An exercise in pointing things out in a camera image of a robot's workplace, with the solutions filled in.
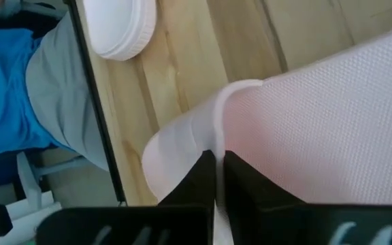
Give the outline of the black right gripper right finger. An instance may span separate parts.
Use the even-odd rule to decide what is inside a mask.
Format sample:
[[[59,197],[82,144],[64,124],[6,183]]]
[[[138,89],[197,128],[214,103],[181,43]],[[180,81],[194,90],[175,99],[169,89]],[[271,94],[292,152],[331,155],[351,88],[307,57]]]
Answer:
[[[392,245],[392,206],[306,203],[232,151],[223,171],[235,245]]]

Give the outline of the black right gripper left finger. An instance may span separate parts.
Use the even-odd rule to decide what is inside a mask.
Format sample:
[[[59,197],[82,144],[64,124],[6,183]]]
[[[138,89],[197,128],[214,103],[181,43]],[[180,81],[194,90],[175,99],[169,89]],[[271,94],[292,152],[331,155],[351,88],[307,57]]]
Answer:
[[[156,206],[69,208],[46,218],[36,245],[213,245],[216,159],[204,151]]]

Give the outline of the person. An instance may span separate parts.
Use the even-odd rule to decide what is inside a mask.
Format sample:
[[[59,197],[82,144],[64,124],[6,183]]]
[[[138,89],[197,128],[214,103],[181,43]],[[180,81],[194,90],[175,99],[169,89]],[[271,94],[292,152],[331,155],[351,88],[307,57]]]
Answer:
[[[43,37],[0,29],[0,154],[49,146],[108,170],[70,14]]]

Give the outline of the white chair frame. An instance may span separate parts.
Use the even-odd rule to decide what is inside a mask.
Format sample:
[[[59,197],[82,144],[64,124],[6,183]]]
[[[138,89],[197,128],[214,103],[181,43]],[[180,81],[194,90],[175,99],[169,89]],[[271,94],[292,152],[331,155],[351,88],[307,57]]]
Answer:
[[[0,237],[0,245],[35,245],[34,238],[40,223],[62,209],[61,204],[54,200],[52,191],[41,190],[39,181],[49,174],[85,166],[87,161],[84,157],[77,156],[50,167],[35,167],[24,152],[16,155],[16,161],[26,198],[6,206],[12,229]]]

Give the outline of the black table edge rail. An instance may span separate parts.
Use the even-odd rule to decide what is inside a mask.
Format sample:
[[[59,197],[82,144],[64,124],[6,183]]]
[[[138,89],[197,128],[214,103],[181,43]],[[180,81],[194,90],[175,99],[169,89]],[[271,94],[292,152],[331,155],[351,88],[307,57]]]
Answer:
[[[76,0],[63,0],[64,4],[67,5],[69,14],[71,16],[71,21],[73,23],[73,28],[76,36],[76,41],[79,46],[80,56],[82,61],[82,66],[84,74],[86,76],[86,81],[88,84],[88,89],[93,100],[93,109],[95,111],[96,121],[99,127],[99,132],[101,136],[101,141],[103,143],[103,148],[105,152],[105,157],[108,162],[108,167],[110,171],[110,177],[114,187],[114,192],[119,202],[119,205],[126,203],[125,192],[122,187],[122,182],[118,173],[118,168],[116,164],[116,159],[114,151],[112,149],[112,143],[110,141],[110,136],[108,133],[108,128],[105,121],[105,116],[103,109],[101,107],[101,102],[99,98],[99,92],[97,90],[96,79],[92,66],[92,55],[88,53],[88,44],[84,36],[84,30],[82,28],[81,15],[78,11],[80,4],[76,3]]]

